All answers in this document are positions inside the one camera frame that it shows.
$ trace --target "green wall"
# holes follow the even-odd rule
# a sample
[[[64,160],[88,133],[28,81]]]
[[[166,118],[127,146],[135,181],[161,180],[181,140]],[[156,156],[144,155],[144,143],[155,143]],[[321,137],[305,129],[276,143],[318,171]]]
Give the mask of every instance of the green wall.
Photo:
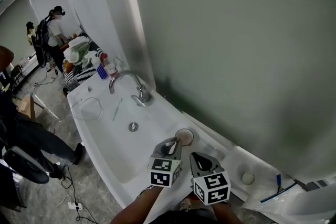
[[[336,0],[138,0],[158,92],[301,180],[336,171]]]

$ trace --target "concrete floor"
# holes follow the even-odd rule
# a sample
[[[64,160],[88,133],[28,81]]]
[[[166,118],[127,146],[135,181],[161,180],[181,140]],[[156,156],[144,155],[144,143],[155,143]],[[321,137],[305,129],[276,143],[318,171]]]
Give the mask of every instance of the concrete floor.
[[[81,139],[75,122],[70,115],[68,101],[62,92],[64,87],[63,77],[59,74],[53,83],[42,85],[34,90],[33,84],[35,82],[41,82],[45,76],[45,69],[37,69],[37,71],[28,78],[29,82],[24,84],[22,91],[17,95],[23,98],[26,94],[34,93],[34,100],[45,107],[42,110],[35,106],[37,113],[36,121],[41,123],[50,132],[62,138],[71,148],[75,149],[77,143],[81,142]],[[44,83],[51,81],[52,76],[55,76],[54,70],[48,73],[48,77]],[[61,167],[63,167],[64,164],[69,165],[74,180],[77,200],[89,209],[97,223],[110,223],[111,219],[121,210],[121,207],[102,181],[88,154],[86,154],[83,162],[79,166],[73,166],[56,156],[47,153],[44,154],[52,162],[56,163],[60,161]],[[74,201],[72,187],[69,189],[62,188],[60,181],[57,179],[51,178],[48,184],[41,185],[41,189],[48,200],[54,205],[62,202],[66,195],[70,195],[71,201]],[[69,197],[65,199],[63,204],[55,208],[46,201],[41,193],[40,186],[27,180],[24,181],[22,197],[27,208],[22,209],[21,212],[0,208],[0,211],[10,223],[66,224],[76,222],[76,211],[70,210],[68,207]],[[273,223],[260,213],[240,208],[243,202],[234,195],[231,195],[229,202],[243,223]],[[81,216],[90,218],[85,210],[81,211],[80,214]]]

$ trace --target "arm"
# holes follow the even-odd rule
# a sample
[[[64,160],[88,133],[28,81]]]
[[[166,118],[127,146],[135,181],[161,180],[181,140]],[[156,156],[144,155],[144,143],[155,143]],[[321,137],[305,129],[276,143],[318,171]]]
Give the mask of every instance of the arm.
[[[111,224],[144,223],[162,189],[162,187],[153,187],[145,190],[133,203],[117,214],[112,219]]]
[[[65,43],[68,42],[68,38],[62,34],[61,29],[59,29],[58,22],[56,20],[51,20],[49,23],[49,28],[54,36],[58,36],[61,38]]]
[[[31,45],[31,46],[33,45],[31,38],[28,37],[28,36],[27,36],[27,41],[28,41],[29,45]]]
[[[228,204],[218,204],[212,205],[214,213],[219,223],[225,224],[243,224],[239,218],[233,213]]]
[[[69,39],[65,35],[58,34],[57,36],[59,36],[59,38],[61,38],[64,41],[64,43],[69,42]]]

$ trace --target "black shoe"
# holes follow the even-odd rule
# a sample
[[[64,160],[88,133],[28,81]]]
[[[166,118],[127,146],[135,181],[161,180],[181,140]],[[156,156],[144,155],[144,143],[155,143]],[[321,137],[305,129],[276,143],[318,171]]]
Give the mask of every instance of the black shoe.
[[[67,95],[68,95],[68,89],[67,88],[63,88],[63,94],[64,94],[64,96],[65,97],[67,97]]]
[[[85,147],[81,143],[78,143],[75,152],[77,155],[77,159],[73,162],[73,165],[79,165],[84,157]]]
[[[57,179],[59,179],[59,180],[63,180],[63,179],[64,179],[64,175],[62,174],[62,172],[61,172],[61,170],[60,170],[60,167],[59,167],[56,163],[54,163],[53,166],[54,166],[54,168],[55,168],[55,169],[54,169],[55,172],[54,172],[54,173],[50,173],[50,174],[49,174],[49,177],[57,178]]]

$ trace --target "bathtub overflow drain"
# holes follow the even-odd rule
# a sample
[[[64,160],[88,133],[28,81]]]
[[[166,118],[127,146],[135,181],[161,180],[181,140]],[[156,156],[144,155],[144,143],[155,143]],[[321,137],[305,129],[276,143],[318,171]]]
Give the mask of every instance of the bathtub overflow drain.
[[[136,122],[131,122],[130,125],[128,125],[128,130],[131,132],[135,132],[139,128],[139,125]]]

